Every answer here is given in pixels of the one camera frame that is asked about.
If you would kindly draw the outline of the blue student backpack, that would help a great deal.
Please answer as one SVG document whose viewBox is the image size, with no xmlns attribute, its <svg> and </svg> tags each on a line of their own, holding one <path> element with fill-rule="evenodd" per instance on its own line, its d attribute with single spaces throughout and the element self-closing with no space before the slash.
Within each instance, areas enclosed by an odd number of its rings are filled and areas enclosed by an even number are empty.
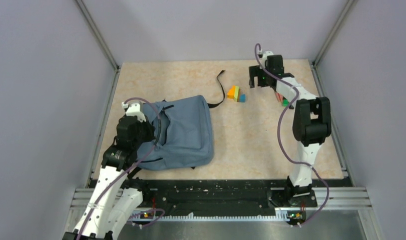
<svg viewBox="0 0 406 240">
<path fill-rule="evenodd" d="M 140 146 L 138 167 L 162 171 L 209 164 L 214 157 L 210 109 L 217 106 L 201 95 L 144 104 L 142 111 L 155 127 L 159 141 Z"/>
</svg>

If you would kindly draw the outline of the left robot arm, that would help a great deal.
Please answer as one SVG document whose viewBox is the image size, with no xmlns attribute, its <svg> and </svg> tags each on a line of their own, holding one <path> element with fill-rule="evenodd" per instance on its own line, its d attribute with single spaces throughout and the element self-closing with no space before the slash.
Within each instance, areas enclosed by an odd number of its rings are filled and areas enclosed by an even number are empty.
<svg viewBox="0 0 406 240">
<path fill-rule="evenodd" d="M 151 200 L 151 193 L 140 187 L 124 186 L 128 174 L 139 163 L 137 150 L 155 139 L 155 128 L 142 113 L 119 119 L 117 135 L 105 151 L 100 174 L 87 207 L 65 240 L 116 240 L 132 212 Z"/>
</svg>

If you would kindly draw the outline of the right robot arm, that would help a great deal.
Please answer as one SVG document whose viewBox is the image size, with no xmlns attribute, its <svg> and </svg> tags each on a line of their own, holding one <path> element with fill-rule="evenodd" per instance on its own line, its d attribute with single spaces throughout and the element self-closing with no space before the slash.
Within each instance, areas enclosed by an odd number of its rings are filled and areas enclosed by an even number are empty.
<svg viewBox="0 0 406 240">
<path fill-rule="evenodd" d="M 318 97 L 297 82 L 294 75 L 286 73 L 281 55 L 271 51 L 257 53 L 257 65 L 249 67 L 249 86 L 271 87 L 282 99 L 286 108 L 293 108 L 292 133 L 297 141 L 297 159 L 287 177 L 284 200 L 297 206 L 309 199 L 312 190 L 312 171 L 318 151 L 331 135 L 331 107 L 327 97 Z"/>
</svg>

